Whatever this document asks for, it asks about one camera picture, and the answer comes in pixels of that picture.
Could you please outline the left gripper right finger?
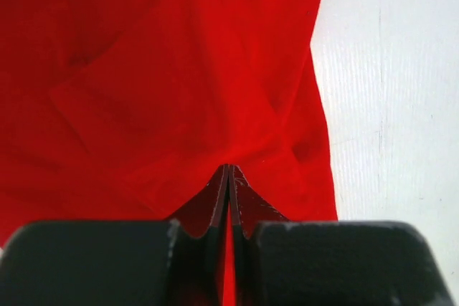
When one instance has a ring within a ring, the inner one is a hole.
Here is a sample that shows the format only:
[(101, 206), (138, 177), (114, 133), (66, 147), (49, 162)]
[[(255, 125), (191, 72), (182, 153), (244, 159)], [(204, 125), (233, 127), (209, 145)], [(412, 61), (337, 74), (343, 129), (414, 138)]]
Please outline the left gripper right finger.
[(237, 166), (229, 202), (238, 305), (452, 305), (430, 246), (396, 221), (294, 222)]

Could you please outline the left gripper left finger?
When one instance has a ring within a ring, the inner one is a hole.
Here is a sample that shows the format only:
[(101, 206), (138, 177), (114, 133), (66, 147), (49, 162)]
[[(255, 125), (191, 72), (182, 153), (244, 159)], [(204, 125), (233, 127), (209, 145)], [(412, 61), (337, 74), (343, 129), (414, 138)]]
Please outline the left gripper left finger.
[(229, 168), (160, 221), (41, 221), (1, 256), (3, 305), (221, 305)]

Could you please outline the red t shirt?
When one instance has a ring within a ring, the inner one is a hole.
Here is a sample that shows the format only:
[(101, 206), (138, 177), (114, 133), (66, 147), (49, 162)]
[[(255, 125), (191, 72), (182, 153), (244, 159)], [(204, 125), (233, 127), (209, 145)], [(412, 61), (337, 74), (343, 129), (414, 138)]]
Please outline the red t shirt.
[[(321, 0), (1, 0), (1, 250), (41, 221), (160, 221), (220, 166), (336, 219)], [(227, 182), (223, 300), (236, 303)]]

